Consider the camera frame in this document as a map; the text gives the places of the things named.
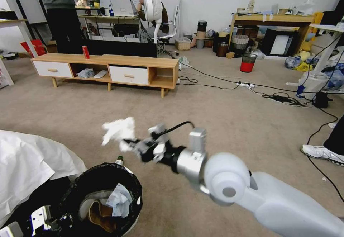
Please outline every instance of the black pants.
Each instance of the black pants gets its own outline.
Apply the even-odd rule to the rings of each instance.
[[[344,155],[344,115],[338,121],[336,127],[331,132],[329,138],[325,141],[324,147],[338,154]]]
[[[81,30],[75,9],[47,9],[48,24],[59,53],[82,54]]]

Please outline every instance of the white drawer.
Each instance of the white drawer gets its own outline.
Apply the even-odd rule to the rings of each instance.
[[[148,70],[140,67],[109,66],[113,82],[148,85]]]
[[[68,63],[33,61],[33,64],[40,76],[73,78]]]

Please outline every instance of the robotic arm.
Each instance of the robotic arm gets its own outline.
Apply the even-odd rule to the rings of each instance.
[[[191,186],[219,205],[237,203],[262,225],[284,237],[344,237],[344,222],[318,202],[264,172],[251,173],[230,153],[207,158],[206,130],[194,128],[189,147],[173,147],[164,124],[150,128],[143,141],[124,139],[143,162],[154,160],[184,175]]]

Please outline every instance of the sneaker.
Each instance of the sneaker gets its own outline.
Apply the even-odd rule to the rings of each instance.
[[[344,166],[344,156],[338,155],[324,146],[302,145],[301,152],[316,159],[326,159],[337,165]]]

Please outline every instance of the man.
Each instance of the man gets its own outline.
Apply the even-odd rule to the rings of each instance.
[[[143,20],[146,21],[146,17],[144,15],[144,12],[142,11],[142,6],[144,3],[144,0],[139,0],[140,2],[137,4],[137,11],[139,14],[139,17]],[[168,21],[168,16],[167,16],[167,11],[164,7],[164,4],[162,3],[162,24],[167,24],[169,23]],[[153,27],[147,28],[145,30],[145,32],[143,32],[143,30],[140,30],[138,32],[138,36],[140,39],[142,39],[142,37],[144,38],[144,41],[147,42],[147,39],[151,39],[154,36],[154,30],[155,30],[155,26],[156,26],[156,22],[152,21]],[[160,30],[158,32],[158,36],[163,35],[163,34],[168,34],[169,31],[169,26],[168,25],[161,25],[160,26]]]
[[[59,53],[82,54],[81,30],[74,0],[43,0]]]
[[[326,159],[337,165],[344,166],[344,115],[324,142],[323,146],[303,145],[301,151],[313,158]]]

